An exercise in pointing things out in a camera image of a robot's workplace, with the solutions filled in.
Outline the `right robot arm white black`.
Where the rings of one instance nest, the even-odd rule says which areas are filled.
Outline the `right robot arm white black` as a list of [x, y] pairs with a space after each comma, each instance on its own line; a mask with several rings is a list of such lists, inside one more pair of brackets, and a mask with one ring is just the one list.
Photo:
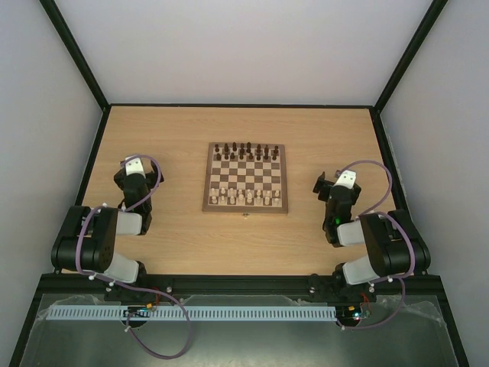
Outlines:
[[313, 192], [325, 204], [322, 229], [328, 243], [336, 248], [364, 245], [367, 251], [366, 256], [336, 267], [333, 290], [341, 299], [352, 298], [360, 284], [406, 277], [431, 265], [428, 247], [407, 211], [353, 218], [351, 209], [361, 193], [354, 171], [338, 174], [336, 181], [321, 173]]

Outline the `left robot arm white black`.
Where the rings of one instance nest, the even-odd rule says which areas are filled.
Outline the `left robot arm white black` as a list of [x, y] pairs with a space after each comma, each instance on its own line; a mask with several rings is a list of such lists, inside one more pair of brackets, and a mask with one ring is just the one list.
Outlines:
[[57, 270], [82, 270], [90, 277], [100, 274], [110, 281], [135, 283], [145, 273], [144, 265], [115, 250], [118, 235], [146, 235], [152, 221], [152, 202], [146, 196], [164, 181], [152, 164], [152, 171], [131, 169], [131, 164], [114, 176], [124, 197], [118, 207], [96, 210], [91, 219], [88, 206], [71, 206], [50, 254]]

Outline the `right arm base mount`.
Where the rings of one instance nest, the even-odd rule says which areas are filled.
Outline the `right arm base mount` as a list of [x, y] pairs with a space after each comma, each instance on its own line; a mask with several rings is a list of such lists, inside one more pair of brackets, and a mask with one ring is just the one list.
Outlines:
[[307, 279], [307, 289], [311, 301], [326, 303], [361, 302], [363, 294], [369, 293], [368, 283], [350, 285], [340, 274], [312, 274]]

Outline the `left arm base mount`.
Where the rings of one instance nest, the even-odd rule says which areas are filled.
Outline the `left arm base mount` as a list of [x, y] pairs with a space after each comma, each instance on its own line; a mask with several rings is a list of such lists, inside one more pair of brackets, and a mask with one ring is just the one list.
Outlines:
[[105, 292], [105, 300], [118, 301], [121, 304], [148, 304], [159, 301], [170, 302], [173, 301], [167, 297], [163, 297], [161, 294], [156, 294], [156, 291], [164, 292], [165, 294], [173, 295], [173, 279], [170, 276], [147, 274], [139, 277], [139, 279], [131, 284], [131, 287], [151, 289], [153, 292], [148, 291], [132, 291], [126, 287], [115, 285], [111, 291]]

